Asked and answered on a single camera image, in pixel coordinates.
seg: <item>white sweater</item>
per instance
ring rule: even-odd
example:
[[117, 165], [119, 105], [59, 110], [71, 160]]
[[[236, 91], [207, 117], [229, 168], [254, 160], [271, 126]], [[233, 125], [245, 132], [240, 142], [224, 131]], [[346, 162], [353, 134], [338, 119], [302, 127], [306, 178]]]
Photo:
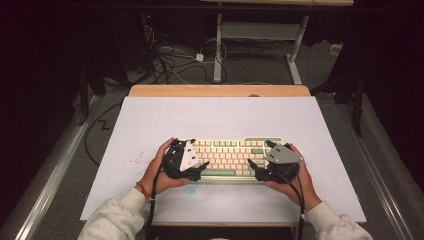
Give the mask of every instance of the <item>white sweater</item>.
[[[107, 200], [87, 220], [78, 239], [135, 239], [144, 224], [141, 217], [144, 205], [143, 194], [135, 188], [121, 199]], [[372, 239], [347, 215], [337, 215], [325, 201], [309, 210], [306, 216], [314, 226], [317, 239]]]

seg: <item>glove-like device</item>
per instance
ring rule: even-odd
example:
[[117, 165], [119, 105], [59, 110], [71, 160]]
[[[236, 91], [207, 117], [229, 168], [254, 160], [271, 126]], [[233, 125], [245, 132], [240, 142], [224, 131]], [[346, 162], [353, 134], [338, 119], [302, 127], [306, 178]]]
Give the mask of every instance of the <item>glove-like device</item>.
[[298, 163], [303, 161], [303, 158], [291, 151], [288, 143], [281, 145], [269, 140], [265, 142], [268, 147], [272, 148], [265, 156], [265, 159], [269, 162], [266, 169], [258, 167], [252, 160], [248, 159], [250, 167], [255, 170], [255, 178], [264, 182], [291, 182], [299, 173]]
[[198, 181], [201, 178], [200, 174], [209, 162], [198, 168], [192, 167], [199, 161], [192, 147], [195, 141], [195, 139], [186, 141], [174, 139], [163, 159], [163, 169], [168, 177], [188, 178], [190, 181]]

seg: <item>desk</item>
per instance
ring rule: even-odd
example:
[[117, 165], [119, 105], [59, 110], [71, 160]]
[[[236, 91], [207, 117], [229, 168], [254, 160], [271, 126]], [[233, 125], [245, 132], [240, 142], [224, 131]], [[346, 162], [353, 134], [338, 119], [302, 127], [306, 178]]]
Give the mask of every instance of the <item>desk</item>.
[[[306, 159], [318, 194], [335, 211], [358, 222], [366, 221], [318, 104], [304, 86], [191, 85], [161, 89], [134, 86], [125, 99], [81, 220], [106, 199], [119, 197], [132, 187], [164, 139], [241, 139], [249, 134], [281, 136], [295, 143]], [[219, 92], [225, 97], [217, 97]], [[263, 95], [244, 97], [252, 93]], [[275, 117], [267, 118], [272, 111]], [[143, 214], [148, 215], [148, 206]], [[260, 183], [192, 183], [157, 197], [153, 224], [294, 227], [298, 214], [298, 206]]]
[[[253, 3], [253, 4], [277, 4], [277, 5], [306, 5], [306, 6], [352, 6], [353, 0], [204, 0], [207, 2], [217, 2], [222, 4], [230, 3]], [[222, 14], [218, 14], [216, 33], [216, 54], [214, 65], [215, 83], [221, 82], [222, 69], [222, 38], [251, 38], [251, 39], [274, 39], [274, 40], [294, 40], [293, 51], [287, 54], [287, 64], [290, 70], [293, 83], [302, 84], [299, 72], [296, 67], [296, 56], [302, 43], [303, 34], [306, 30], [309, 16], [303, 16], [300, 24], [275, 24], [275, 23], [246, 23], [222, 21]]]

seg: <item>hand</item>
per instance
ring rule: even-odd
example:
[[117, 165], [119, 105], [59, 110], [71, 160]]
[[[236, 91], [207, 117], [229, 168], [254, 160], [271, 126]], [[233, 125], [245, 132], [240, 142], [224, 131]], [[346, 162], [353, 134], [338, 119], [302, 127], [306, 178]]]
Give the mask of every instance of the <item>hand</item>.
[[[141, 185], [143, 185], [144, 189], [146, 190], [149, 196], [152, 194], [153, 179], [155, 178], [156, 173], [158, 172], [158, 168], [163, 160], [163, 157], [165, 156], [165, 151], [166, 149], [168, 149], [168, 147], [173, 141], [174, 138], [170, 138], [168, 141], [162, 144], [162, 146], [159, 147], [155, 158], [150, 162], [149, 166], [146, 169], [146, 172], [144, 173], [143, 178], [140, 180]], [[159, 194], [169, 188], [181, 187], [188, 183], [190, 183], [190, 180], [187, 178], [172, 179], [169, 178], [165, 172], [161, 172], [159, 174], [158, 182], [156, 184], [156, 193]], [[139, 188], [139, 186], [136, 186], [136, 189], [141, 192], [141, 188]]]
[[[290, 149], [297, 153], [299, 156], [302, 156], [300, 154], [299, 150], [293, 145], [290, 144]], [[305, 199], [305, 210], [308, 211], [312, 208], [314, 208], [316, 205], [321, 203], [321, 199], [318, 197], [318, 195], [315, 193], [314, 186], [312, 184], [312, 178], [311, 175], [308, 172], [308, 169], [306, 169], [305, 162], [299, 162], [299, 178], [294, 178], [292, 183], [296, 187], [296, 189], [299, 191], [300, 194], [302, 192], [300, 191], [300, 182], [302, 183], [302, 189], [303, 189], [303, 196]], [[274, 181], [268, 181], [265, 183], [266, 186], [284, 193], [287, 195], [287, 197], [297, 205], [300, 205], [299, 198], [297, 197], [296, 193], [293, 191], [293, 189], [288, 184], [279, 184]]]

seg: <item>mechanical keyboard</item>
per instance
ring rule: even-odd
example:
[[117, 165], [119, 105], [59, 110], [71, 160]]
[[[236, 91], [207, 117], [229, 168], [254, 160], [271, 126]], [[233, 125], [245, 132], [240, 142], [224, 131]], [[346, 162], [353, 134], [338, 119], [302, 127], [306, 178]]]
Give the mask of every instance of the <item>mechanical keyboard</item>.
[[196, 139], [193, 147], [196, 151], [199, 167], [203, 163], [209, 165], [202, 171], [199, 182], [219, 183], [259, 183], [255, 171], [250, 168], [247, 159], [258, 167], [266, 167], [265, 153], [269, 148], [265, 141], [284, 144], [279, 137], [250, 137], [243, 140]]

